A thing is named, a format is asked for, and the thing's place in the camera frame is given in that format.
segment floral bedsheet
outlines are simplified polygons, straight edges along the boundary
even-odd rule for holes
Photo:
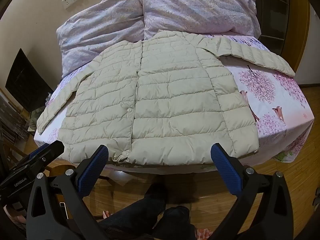
[[[222,34],[204,35],[213,37]],[[237,35],[232,32],[223,35],[233,41],[268,50],[254,37]],[[310,106],[295,80],[275,70],[261,68],[232,56],[219,59],[233,74],[239,91],[250,106],[258,129],[258,152],[240,159],[240,162],[250,166],[264,163],[271,158],[281,162],[292,162],[305,143],[314,121]],[[78,68],[60,82],[49,104],[71,78],[87,65]],[[57,139],[58,131],[66,116],[67,105],[68,103],[41,135],[36,131],[34,140],[39,146],[44,143],[52,143]],[[106,168],[157,174],[206,172],[216,169],[214,165],[199,165],[193,168],[188,167],[186,170],[185,167],[124,168],[111,164],[106,165]]]

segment jeans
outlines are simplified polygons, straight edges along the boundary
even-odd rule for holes
[[[135,236],[149,234],[162,240],[196,240],[195,226],[189,222],[189,209],[178,206],[165,210],[165,206],[165,187],[153,184],[143,199],[107,217],[99,225],[105,230],[111,227]],[[163,211],[163,217],[154,227]]]

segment television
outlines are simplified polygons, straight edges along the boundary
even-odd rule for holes
[[[44,106],[48,93],[53,93],[33,68],[22,49],[19,50],[12,64],[5,88],[28,112]]]

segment puffer jacket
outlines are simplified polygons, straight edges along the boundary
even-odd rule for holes
[[[253,153],[257,128],[231,72],[218,60],[225,55],[294,76],[274,53],[223,36],[161,31],[103,51],[45,109],[38,131],[76,91],[58,135],[62,158],[72,163],[101,144],[110,163],[130,167],[209,164],[216,142],[233,157]]]

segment metal screw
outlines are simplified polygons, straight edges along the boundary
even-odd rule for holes
[[[279,177],[279,178],[282,178],[283,177],[283,173],[281,171],[277,171],[276,172],[276,175]]]
[[[248,174],[254,174],[254,169],[251,168],[251,167],[246,168],[245,171],[246,171],[246,173],[248,173]]]
[[[41,179],[42,177],[43,177],[43,173],[42,172],[38,173],[37,179]]]
[[[70,176],[70,175],[72,175],[73,174],[73,169],[68,169],[68,170],[66,170],[66,175],[67,176]]]

